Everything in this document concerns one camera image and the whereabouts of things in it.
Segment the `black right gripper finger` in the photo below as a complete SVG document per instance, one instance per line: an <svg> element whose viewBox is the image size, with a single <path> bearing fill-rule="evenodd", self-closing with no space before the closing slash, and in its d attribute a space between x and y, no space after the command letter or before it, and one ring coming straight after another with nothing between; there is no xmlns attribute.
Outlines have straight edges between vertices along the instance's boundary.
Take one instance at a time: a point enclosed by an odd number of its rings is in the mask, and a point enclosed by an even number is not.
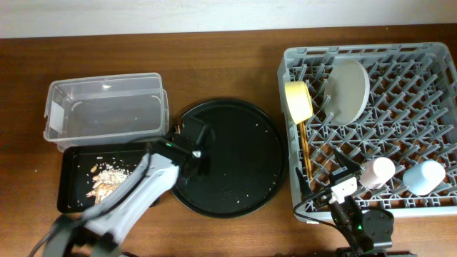
<svg viewBox="0 0 457 257"><path fill-rule="evenodd" d="M352 159L343 155L337 148L333 150L333 154L341 168L340 170L332 173L334 178L344 178L349 175L353 175L356 178L361 176L361 166L359 163L356 163Z"/></svg>
<svg viewBox="0 0 457 257"><path fill-rule="evenodd" d="M310 189L309 183L308 183L308 177L302 174L302 170L299 169L298 167L295 167L295 172L296 176L298 179L298 184L299 184L299 191L301 194L301 200L305 201L309 199L312 195L313 192Z"/></svg>

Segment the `pink plastic cup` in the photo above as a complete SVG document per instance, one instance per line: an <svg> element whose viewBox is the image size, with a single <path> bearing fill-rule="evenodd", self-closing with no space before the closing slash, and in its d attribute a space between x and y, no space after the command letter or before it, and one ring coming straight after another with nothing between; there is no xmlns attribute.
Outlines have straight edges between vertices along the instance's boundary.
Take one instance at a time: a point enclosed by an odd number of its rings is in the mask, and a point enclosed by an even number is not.
<svg viewBox="0 0 457 257"><path fill-rule="evenodd" d="M391 159L378 157L361 164L360 184L371 190L382 187L395 174L396 167Z"/></svg>

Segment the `grey round plate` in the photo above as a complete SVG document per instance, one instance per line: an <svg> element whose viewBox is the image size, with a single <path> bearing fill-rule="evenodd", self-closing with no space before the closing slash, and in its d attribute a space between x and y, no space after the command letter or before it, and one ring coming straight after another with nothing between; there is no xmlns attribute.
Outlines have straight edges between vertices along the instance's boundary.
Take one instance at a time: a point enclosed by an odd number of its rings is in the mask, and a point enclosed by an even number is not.
<svg viewBox="0 0 457 257"><path fill-rule="evenodd" d="M345 126L356 121L368 103L370 82L366 69L355 60L345 60L330 73L324 97L330 99L324 111L333 114L331 123Z"/></svg>

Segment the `light blue cup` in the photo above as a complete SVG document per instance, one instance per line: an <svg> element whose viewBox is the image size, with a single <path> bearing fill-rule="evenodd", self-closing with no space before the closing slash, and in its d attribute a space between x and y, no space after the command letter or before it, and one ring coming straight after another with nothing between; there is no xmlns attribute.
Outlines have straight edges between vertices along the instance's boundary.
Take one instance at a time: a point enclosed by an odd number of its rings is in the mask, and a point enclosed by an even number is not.
<svg viewBox="0 0 457 257"><path fill-rule="evenodd" d="M403 183L411 193L425 196L445 178L445 168L437 161L424 161L403 174Z"/></svg>

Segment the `yellow bowl with food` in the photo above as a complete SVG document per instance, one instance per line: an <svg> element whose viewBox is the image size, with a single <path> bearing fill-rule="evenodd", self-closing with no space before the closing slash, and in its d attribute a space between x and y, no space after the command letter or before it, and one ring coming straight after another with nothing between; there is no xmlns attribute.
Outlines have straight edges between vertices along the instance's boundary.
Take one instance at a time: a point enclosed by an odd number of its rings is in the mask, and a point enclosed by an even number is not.
<svg viewBox="0 0 457 257"><path fill-rule="evenodd" d="M310 119L313 116L311 96L305 82L286 82L285 95L289 113L296 125Z"/></svg>

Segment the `gold foil wrapper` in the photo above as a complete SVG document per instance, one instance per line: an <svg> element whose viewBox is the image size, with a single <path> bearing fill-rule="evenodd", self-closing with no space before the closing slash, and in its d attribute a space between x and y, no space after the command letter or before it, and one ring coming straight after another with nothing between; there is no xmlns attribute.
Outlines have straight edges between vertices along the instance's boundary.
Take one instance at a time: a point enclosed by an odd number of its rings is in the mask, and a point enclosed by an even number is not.
<svg viewBox="0 0 457 257"><path fill-rule="evenodd" d="M180 134L180 133L181 133L181 127L182 127L182 124L177 123L177 124L174 126L175 133Z"/></svg>

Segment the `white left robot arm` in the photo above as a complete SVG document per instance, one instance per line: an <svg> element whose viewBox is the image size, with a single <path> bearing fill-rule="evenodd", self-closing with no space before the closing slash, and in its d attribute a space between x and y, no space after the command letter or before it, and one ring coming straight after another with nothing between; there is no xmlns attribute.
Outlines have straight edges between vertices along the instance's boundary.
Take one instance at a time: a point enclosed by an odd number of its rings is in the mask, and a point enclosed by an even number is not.
<svg viewBox="0 0 457 257"><path fill-rule="evenodd" d="M121 244L149 206L178 180L199 172L208 139L177 135L155 138L133 173L101 203L79 218L59 217L42 239L44 256L70 256L75 246L89 245L91 256L122 256Z"/></svg>

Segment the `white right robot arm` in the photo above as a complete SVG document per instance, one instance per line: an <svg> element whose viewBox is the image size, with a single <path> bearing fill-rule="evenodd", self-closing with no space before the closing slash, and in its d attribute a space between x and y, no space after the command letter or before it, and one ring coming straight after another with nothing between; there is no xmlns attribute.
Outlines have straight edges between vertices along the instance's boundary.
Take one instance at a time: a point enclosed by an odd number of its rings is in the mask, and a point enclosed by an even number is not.
<svg viewBox="0 0 457 257"><path fill-rule="evenodd" d="M349 247L337 248L337 256L386 256L386 249L393 245L394 215L382 208L360 208L353 193L358 188L361 166L337 149L333 154L344 170L331 173L329 185L320 191L302 196L302 202L293 207L294 215L339 231ZM300 214L298 209L308 202L313 202L316 208L328 207L333 222Z"/></svg>

